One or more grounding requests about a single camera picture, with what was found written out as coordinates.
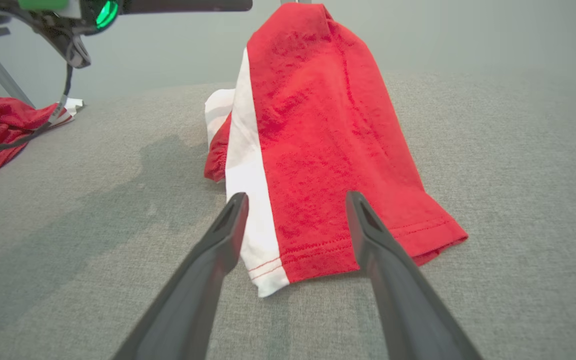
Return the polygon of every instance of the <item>black cable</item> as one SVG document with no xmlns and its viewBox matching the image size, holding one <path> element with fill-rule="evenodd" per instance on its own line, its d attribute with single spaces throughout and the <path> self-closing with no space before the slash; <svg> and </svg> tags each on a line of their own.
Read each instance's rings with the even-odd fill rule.
<svg viewBox="0 0 576 360">
<path fill-rule="evenodd" d="M 70 66 L 70 64 L 68 64 L 66 68 L 66 86 L 63 89 L 63 95 L 61 96 L 61 99 L 59 100 L 57 107 L 55 107 L 52 114 L 50 114 L 50 118 L 48 118 L 48 121 L 46 121 L 44 125 L 39 126 L 39 128 L 35 130 L 32 134 L 24 136 L 21 139 L 18 139 L 17 141 L 11 143 L 0 143 L 0 151 L 22 146 L 25 143 L 31 141 L 32 139 L 38 137 L 39 135 L 45 133 L 48 129 L 50 129 L 51 125 L 55 120 L 57 120 L 57 118 L 62 113 L 64 106 L 66 105 L 66 100 L 68 100 L 68 93 L 71 91 L 72 78 L 73 78 L 73 67 Z"/>
</svg>

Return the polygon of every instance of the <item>white fabric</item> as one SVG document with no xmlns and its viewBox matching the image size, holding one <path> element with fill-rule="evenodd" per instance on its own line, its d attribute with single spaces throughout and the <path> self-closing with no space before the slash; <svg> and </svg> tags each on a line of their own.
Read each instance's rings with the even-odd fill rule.
<svg viewBox="0 0 576 360">
<path fill-rule="evenodd" d="M 72 117 L 75 117 L 77 111 L 79 109 L 82 109 L 83 107 L 84 107 L 84 100 L 72 97 L 69 97 L 68 100 L 66 100 L 66 104 L 64 105 L 64 109 L 66 109 L 66 112 L 68 112 L 68 114 L 70 114 L 70 116 Z"/>
<path fill-rule="evenodd" d="M 266 297 L 285 287 L 290 281 L 279 258 L 279 244 L 259 142 L 247 50 L 244 50 L 237 78 L 226 153 L 228 200 L 238 192 L 247 193 L 249 198 L 241 259 L 249 269 L 248 275 L 253 284 L 258 287 L 258 296 Z"/>
<path fill-rule="evenodd" d="M 205 119 L 208 128 L 208 146 L 217 131 L 224 125 L 228 114 L 233 111 L 235 89 L 218 89 L 205 102 Z"/>
</svg>

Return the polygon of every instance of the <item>grey couch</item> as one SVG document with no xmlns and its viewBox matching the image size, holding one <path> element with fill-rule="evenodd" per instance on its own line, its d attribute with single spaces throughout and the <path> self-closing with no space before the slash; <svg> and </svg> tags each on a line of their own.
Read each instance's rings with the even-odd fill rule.
<svg viewBox="0 0 576 360">
<path fill-rule="evenodd" d="M 576 360 L 576 84 L 386 73 L 426 190 L 470 238 L 422 271 L 490 360 Z M 225 204 L 202 177 L 224 84 L 94 102 L 0 169 L 0 359 L 108 359 Z M 208 358 L 387 357 L 359 273 L 224 283 Z"/>
</svg>

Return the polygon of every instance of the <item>red and white shirt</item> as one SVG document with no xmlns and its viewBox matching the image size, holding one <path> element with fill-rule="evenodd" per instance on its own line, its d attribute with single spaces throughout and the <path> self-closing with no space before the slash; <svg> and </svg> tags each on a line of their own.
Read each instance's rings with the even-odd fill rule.
<svg viewBox="0 0 576 360">
<path fill-rule="evenodd" d="M 206 124 L 206 178 L 249 196 L 240 255 L 260 297 L 359 269 L 347 191 L 418 265 L 467 238 L 424 191 L 368 47 L 321 4 L 284 4 L 252 35 Z"/>
</svg>

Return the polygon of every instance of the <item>green light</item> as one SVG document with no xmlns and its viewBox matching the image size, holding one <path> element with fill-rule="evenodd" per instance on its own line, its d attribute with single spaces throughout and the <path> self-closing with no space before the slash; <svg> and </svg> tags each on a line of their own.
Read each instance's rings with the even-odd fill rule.
<svg viewBox="0 0 576 360">
<path fill-rule="evenodd" d="M 117 12 L 119 11 L 119 5 L 112 0 L 106 1 L 103 5 L 103 9 L 96 17 L 96 28 L 103 29 L 107 27 L 113 20 L 117 17 Z"/>
</svg>

